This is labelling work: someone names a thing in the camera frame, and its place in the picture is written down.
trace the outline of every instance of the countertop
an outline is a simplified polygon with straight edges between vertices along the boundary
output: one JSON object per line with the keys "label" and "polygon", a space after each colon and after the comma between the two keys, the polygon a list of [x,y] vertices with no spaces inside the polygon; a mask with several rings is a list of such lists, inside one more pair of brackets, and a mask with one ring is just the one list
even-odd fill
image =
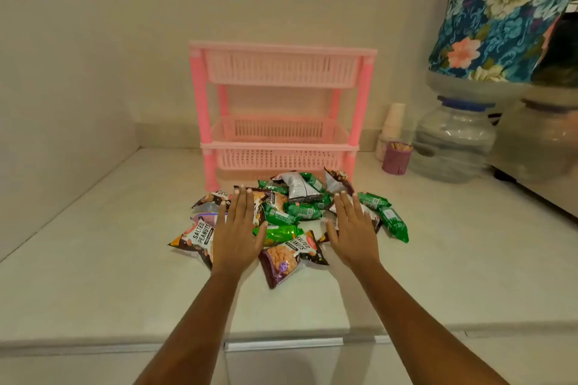
{"label": "countertop", "polygon": [[[354,185],[403,217],[410,242],[381,229],[381,261],[446,327],[578,324],[578,227],[527,192],[489,174],[394,177],[371,153],[358,155]],[[0,264],[0,346],[164,340],[209,277],[166,245],[204,193],[200,151],[137,151]],[[319,221],[304,227],[322,232]],[[300,268],[274,290],[255,262],[226,338],[382,333],[358,282],[324,250],[328,269]]]}

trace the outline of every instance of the human arm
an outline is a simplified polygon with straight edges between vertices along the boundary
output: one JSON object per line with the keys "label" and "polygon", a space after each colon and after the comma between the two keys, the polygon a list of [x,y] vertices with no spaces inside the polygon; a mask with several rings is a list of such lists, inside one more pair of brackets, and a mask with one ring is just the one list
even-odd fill
{"label": "human arm", "polygon": [[220,205],[211,276],[135,385],[210,384],[237,285],[263,249],[263,226],[255,237],[250,189],[235,190],[227,221],[225,203]]}
{"label": "human arm", "polygon": [[378,240],[357,194],[353,205],[335,196],[339,234],[327,232],[332,248],[357,277],[414,385],[505,385],[507,382],[425,311],[379,260]]}

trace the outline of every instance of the beige wall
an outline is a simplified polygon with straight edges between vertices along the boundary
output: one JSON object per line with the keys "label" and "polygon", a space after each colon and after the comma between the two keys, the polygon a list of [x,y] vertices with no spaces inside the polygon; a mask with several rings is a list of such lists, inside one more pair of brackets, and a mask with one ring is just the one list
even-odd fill
{"label": "beige wall", "polygon": [[138,147],[99,5],[0,0],[0,260]]}
{"label": "beige wall", "polygon": [[[198,142],[188,68],[189,39],[365,46],[379,49],[365,127],[380,128],[387,104],[408,103],[408,127],[437,102],[424,85],[427,57],[446,0],[108,0],[107,22],[119,36],[123,76],[139,141],[180,146]],[[217,115],[216,95],[211,109]],[[310,112],[325,99],[281,102]],[[277,104],[279,95],[241,92],[235,106]],[[354,95],[340,119],[350,125]]]}

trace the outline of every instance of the person's left arm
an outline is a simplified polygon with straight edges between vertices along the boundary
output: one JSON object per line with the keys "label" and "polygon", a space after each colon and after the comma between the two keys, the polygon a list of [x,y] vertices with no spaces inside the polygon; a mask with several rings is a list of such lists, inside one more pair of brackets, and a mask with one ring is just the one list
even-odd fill
{"label": "person's left arm", "polygon": [[266,224],[253,235],[253,193],[235,190],[225,222],[219,207],[213,237],[213,270],[181,321],[135,385],[209,385],[235,291],[243,271],[263,249]]}

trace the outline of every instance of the pile of snack packets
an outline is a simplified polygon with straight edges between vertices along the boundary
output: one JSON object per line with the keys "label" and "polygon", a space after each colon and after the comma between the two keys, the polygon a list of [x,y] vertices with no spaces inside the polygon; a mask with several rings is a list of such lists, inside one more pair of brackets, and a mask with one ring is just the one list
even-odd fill
{"label": "pile of snack packets", "polygon": [[[300,221],[321,219],[324,210],[336,214],[335,193],[345,191],[351,199],[353,187],[344,172],[326,169],[325,183],[324,186],[307,172],[285,172],[271,180],[259,180],[258,187],[250,188],[254,196],[253,233],[256,235],[260,225],[268,222],[265,248],[259,260],[271,289],[293,274],[303,260],[329,265],[320,247],[321,243],[329,242],[327,233],[316,240],[312,230],[299,228]],[[209,269],[221,201],[227,203],[228,210],[231,196],[226,192],[211,192],[198,200],[192,207],[192,227],[169,244],[198,256]],[[376,232],[383,223],[392,236],[409,241],[406,224],[385,198],[360,192],[359,201],[362,210],[369,213]],[[339,230],[337,220],[334,225]]]}

